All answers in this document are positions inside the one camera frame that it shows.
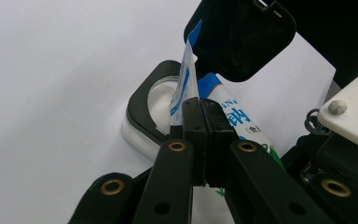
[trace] grey screw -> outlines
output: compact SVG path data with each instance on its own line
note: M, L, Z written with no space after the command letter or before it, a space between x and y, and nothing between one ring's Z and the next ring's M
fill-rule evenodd
M341 115L347 111L347 104L341 100L336 100L330 103L328 106L328 112L332 115Z

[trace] bolt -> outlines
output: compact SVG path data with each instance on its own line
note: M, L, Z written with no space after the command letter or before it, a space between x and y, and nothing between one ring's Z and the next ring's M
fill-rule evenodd
M341 100L332 101L328 106L328 112L332 115L341 115L347 111L347 104Z

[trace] black ring-shaped object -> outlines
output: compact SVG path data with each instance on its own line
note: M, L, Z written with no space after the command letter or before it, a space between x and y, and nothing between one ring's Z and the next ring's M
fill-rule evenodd
M127 119L129 123L159 146L169 139L168 134L163 134L157 129L149 113L147 97L155 85L167 77L179 77L181 64L176 61L164 61L160 63L135 91L127 106Z

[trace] brass screw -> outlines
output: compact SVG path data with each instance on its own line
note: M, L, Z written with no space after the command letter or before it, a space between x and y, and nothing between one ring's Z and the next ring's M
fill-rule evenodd
M254 144L249 142L239 142L238 148L245 152L254 152L257 149L257 147Z
M324 179L321 184L327 192L338 197L346 198L351 196L351 190L346 185L335 179Z
M117 184L114 189L108 188L111 184ZM106 180L103 185L101 186L101 192L104 195L114 195L120 193L124 189L124 182L120 179L110 179Z
M172 151L183 151L186 149L186 145L181 142L172 142L168 145L168 148Z

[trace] white backdrop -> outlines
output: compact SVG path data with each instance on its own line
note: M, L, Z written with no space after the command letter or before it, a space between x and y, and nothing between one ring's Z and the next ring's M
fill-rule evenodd
M0 1L0 223L66 223L99 176L152 166L120 123L145 77L181 62L199 2ZM247 83L225 84L283 155L333 75L297 35ZM204 192L193 223L231 222Z

